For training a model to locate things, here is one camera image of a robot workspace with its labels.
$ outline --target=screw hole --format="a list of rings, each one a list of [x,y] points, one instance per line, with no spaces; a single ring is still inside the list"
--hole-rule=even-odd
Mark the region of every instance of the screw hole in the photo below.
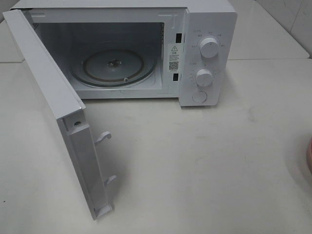
[[[81,125],[81,122],[80,122],[80,121],[77,121],[76,123],[74,123],[74,126],[75,126],[75,127],[78,127],[79,125]]]

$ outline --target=white knob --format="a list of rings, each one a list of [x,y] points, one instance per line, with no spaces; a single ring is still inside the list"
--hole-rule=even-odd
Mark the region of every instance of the white knob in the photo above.
[[[196,73],[196,84],[201,87],[210,85],[213,80],[213,74],[207,69],[201,69]]]
[[[219,42],[215,38],[205,38],[200,44],[200,53],[205,58],[212,58],[219,52]]]

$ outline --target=round button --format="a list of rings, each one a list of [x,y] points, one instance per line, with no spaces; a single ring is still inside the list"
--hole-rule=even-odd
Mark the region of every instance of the round button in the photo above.
[[[196,73],[195,79],[198,86],[205,87],[213,82],[214,76],[209,70],[201,69]]]
[[[197,103],[204,103],[207,100],[207,94],[203,91],[199,91],[193,94],[193,101]]]
[[[203,57],[212,58],[219,52],[219,42],[215,38],[208,37],[200,42],[199,48]]]

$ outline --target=orange bowl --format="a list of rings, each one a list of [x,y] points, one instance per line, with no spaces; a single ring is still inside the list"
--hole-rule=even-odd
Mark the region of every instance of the orange bowl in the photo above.
[[[312,139],[310,141],[310,144],[307,150],[307,162],[308,162],[308,167],[312,173]]]

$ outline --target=qr code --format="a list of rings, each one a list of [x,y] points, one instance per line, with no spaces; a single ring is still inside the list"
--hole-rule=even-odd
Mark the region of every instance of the qr code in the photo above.
[[[169,70],[178,70],[179,62],[169,62]]]

